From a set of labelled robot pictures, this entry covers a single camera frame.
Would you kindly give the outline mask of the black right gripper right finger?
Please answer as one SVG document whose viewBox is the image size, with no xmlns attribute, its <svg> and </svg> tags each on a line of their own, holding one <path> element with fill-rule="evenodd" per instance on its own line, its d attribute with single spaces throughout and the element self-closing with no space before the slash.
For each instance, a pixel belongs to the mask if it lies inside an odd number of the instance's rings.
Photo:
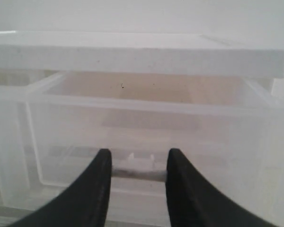
<svg viewBox="0 0 284 227">
<path fill-rule="evenodd" d="M 173 227 L 269 227 L 207 181 L 177 148 L 169 151 L 165 182 Z"/>
</svg>

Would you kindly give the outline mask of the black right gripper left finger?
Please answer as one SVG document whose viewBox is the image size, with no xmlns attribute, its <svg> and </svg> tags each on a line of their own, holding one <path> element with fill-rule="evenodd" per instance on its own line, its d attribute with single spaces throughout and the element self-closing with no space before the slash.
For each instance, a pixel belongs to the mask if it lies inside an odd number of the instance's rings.
<svg viewBox="0 0 284 227">
<path fill-rule="evenodd" d="M 11 224 L 13 227 L 103 227 L 112 178 L 112 154 L 100 149 L 82 174 L 59 196 Z"/>
</svg>

